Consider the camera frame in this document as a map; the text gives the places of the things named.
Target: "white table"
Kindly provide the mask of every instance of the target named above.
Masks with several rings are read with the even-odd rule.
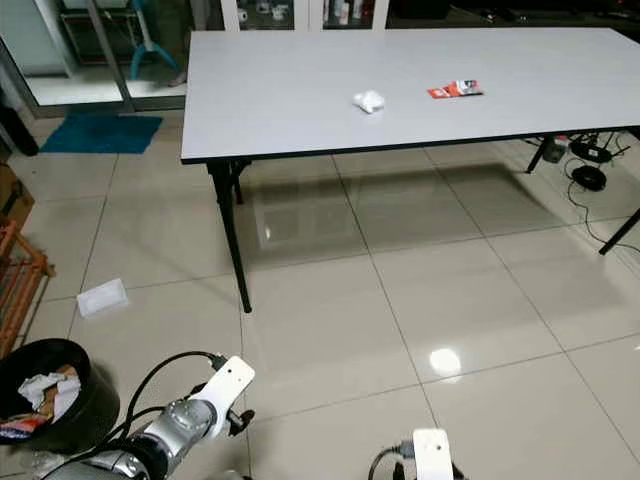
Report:
[[[427,88],[477,79],[485,95]],[[375,89],[366,115],[354,93]],[[640,125],[640,45],[609,29],[195,32],[183,164],[212,176],[245,311],[232,189],[253,160]]]

